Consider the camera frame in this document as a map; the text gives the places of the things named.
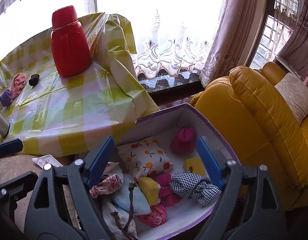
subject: metal cylinder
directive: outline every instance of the metal cylinder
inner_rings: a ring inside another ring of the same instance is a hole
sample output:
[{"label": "metal cylinder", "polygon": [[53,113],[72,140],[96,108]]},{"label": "metal cylinder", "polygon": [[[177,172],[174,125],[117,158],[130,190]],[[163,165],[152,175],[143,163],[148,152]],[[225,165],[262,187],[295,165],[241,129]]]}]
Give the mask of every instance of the metal cylinder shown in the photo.
[{"label": "metal cylinder", "polygon": [[5,138],[8,135],[10,129],[10,122],[0,112],[0,135]]}]

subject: gingham cloth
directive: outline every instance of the gingham cloth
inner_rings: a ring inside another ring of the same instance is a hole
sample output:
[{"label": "gingham cloth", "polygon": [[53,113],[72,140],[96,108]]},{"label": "gingham cloth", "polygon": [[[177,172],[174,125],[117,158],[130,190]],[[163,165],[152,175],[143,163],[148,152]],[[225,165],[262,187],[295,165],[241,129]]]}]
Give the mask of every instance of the gingham cloth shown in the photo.
[{"label": "gingham cloth", "polygon": [[131,23],[124,17],[96,13],[79,19],[92,55],[82,74],[61,78],[50,45],[51,28],[16,47],[0,61],[0,94],[17,73],[26,83],[11,105],[2,109],[10,121],[4,141],[20,138],[21,153],[60,157],[94,149],[104,136],[118,141],[136,122],[158,111],[136,80],[130,53],[136,53]]},{"label": "gingham cloth", "polygon": [[193,174],[190,171],[179,172],[172,175],[169,183],[173,192],[186,199],[197,199],[201,207],[219,192],[218,187],[212,184],[210,178]]}]

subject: light blue cloth pouch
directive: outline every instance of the light blue cloth pouch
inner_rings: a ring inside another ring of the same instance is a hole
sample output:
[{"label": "light blue cloth pouch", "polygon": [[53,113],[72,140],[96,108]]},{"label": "light blue cloth pouch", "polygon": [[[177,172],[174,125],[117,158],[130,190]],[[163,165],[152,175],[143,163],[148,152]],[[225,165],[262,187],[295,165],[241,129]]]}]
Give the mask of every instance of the light blue cloth pouch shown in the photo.
[{"label": "light blue cloth pouch", "polygon": [[[128,187],[131,182],[135,181],[131,174],[123,174],[123,176],[123,185],[118,191],[112,194],[112,198],[116,205],[129,212],[131,202]],[[148,215],[151,213],[150,205],[138,186],[133,190],[133,208],[136,216]]]}]

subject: small pillow with fruit print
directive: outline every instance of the small pillow with fruit print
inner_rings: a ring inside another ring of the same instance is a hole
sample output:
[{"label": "small pillow with fruit print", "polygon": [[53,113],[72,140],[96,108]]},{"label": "small pillow with fruit print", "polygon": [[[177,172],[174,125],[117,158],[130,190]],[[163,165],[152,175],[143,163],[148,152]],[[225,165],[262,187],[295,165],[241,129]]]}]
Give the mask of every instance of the small pillow with fruit print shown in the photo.
[{"label": "small pillow with fruit print", "polygon": [[164,150],[157,145],[154,136],[117,146],[117,149],[127,170],[136,180],[139,177],[162,174],[173,166]]}]

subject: purple rolled cloth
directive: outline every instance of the purple rolled cloth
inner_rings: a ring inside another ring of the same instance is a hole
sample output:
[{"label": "purple rolled cloth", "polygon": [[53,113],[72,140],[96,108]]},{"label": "purple rolled cloth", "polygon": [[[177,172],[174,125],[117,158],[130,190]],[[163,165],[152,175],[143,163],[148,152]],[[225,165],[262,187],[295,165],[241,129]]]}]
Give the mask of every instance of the purple rolled cloth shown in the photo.
[{"label": "purple rolled cloth", "polygon": [[6,89],[1,95],[0,95],[0,102],[3,107],[9,106],[12,100],[12,95],[10,90]]}]

